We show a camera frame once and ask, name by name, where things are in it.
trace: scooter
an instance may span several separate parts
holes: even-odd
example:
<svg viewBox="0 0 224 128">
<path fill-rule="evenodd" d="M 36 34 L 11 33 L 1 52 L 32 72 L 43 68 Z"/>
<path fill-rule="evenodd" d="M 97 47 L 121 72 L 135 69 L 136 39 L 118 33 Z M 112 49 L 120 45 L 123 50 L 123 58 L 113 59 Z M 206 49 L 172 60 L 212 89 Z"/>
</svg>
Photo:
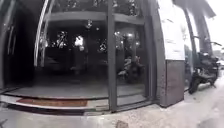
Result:
<svg viewBox="0 0 224 128">
<path fill-rule="evenodd" d="M 198 66 L 195 68 L 188 92 L 195 93 L 198 86 L 203 83 L 210 83 L 214 86 L 218 78 L 219 64 L 218 58 L 207 53 L 198 53 Z"/>
</svg>

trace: pavement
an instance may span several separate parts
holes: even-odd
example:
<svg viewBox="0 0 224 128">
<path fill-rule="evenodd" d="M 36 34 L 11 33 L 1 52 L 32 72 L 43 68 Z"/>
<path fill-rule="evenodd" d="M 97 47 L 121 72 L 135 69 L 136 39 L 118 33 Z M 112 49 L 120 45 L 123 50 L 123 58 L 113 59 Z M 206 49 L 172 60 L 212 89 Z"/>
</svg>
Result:
<svg viewBox="0 0 224 128">
<path fill-rule="evenodd" d="M 223 128 L 224 78 L 216 86 L 185 93 L 184 101 L 167 109 L 151 105 L 101 116 L 41 115 L 2 107 L 0 128 Z"/>
</svg>

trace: building facade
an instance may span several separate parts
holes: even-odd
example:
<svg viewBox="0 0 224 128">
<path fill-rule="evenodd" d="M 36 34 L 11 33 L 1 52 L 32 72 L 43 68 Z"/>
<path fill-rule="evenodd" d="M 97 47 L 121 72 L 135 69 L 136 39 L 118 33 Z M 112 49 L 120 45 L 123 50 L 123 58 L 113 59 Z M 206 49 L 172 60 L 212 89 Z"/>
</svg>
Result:
<svg viewBox="0 0 224 128">
<path fill-rule="evenodd" d="M 204 0 L 45 0 L 36 10 L 23 0 L 7 2 L 10 17 L 1 15 L 0 26 L 2 102 L 72 100 L 65 106 L 111 112 L 169 107 L 184 100 L 197 52 L 212 53 L 203 39 L 210 39 L 205 16 L 215 13 Z M 19 38 L 21 32 L 29 38 Z"/>
</svg>

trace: tiled floor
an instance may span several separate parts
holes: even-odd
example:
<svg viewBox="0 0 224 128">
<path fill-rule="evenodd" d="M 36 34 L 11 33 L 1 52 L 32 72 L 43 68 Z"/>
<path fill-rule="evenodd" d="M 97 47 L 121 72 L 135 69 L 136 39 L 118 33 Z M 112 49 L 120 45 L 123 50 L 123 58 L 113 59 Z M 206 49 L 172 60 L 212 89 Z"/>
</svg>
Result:
<svg viewBox="0 0 224 128">
<path fill-rule="evenodd" d="M 118 96 L 141 94 L 143 92 L 142 85 L 123 85 L 118 86 L 117 89 Z M 6 94 L 41 98 L 91 99 L 108 98 L 108 88 L 106 85 L 33 86 L 14 90 Z"/>
</svg>

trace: doormat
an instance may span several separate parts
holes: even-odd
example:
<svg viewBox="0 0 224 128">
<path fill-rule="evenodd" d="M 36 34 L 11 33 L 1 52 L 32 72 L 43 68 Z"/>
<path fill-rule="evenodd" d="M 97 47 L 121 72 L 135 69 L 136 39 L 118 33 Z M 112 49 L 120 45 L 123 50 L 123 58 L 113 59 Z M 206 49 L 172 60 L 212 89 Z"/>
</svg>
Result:
<svg viewBox="0 0 224 128">
<path fill-rule="evenodd" d="M 87 100 L 58 100 L 58 99 L 31 99 L 24 98 L 16 102 L 40 105 L 40 106 L 53 106 L 53 107 L 85 107 L 87 105 Z"/>
</svg>

